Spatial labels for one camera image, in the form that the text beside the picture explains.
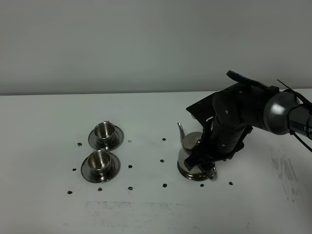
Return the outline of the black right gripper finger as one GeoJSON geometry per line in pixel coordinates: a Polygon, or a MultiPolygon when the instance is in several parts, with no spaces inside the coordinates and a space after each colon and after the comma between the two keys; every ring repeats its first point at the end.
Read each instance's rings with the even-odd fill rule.
{"type": "Polygon", "coordinates": [[[188,156],[184,160],[184,165],[188,170],[192,170],[194,167],[198,167],[201,164],[208,163],[207,155],[203,153],[202,151],[196,149],[192,150],[192,153],[190,156],[188,156]]]}
{"type": "Polygon", "coordinates": [[[206,174],[212,174],[214,171],[214,167],[215,167],[214,162],[208,162],[208,163],[199,165],[200,171],[206,174]]]}

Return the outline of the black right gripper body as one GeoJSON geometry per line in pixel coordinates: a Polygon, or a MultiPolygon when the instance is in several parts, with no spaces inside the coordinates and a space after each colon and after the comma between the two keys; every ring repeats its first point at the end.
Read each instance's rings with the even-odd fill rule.
{"type": "Polygon", "coordinates": [[[203,125],[199,144],[201,163],[231,159],[244,147],[243,139],[252,127],[243,123],[239,116],[238,94],[237,90],[224,89],[210,95],[207,118],[212,117],[212,120],[203,125]]]}

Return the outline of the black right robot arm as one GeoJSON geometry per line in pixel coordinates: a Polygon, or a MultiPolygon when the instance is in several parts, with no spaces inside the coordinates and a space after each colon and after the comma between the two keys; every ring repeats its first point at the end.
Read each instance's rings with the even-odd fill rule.
{"type": "Polygon", "coordinates": [[[275,135],[312,137],[312,103],[303,95],[234,71],[227,76],[236,83],[187,107],[203,127],[199,143],[184,160],[188,170],[209,170],[216,161],[231,159],[254,127],[275,135]]]}

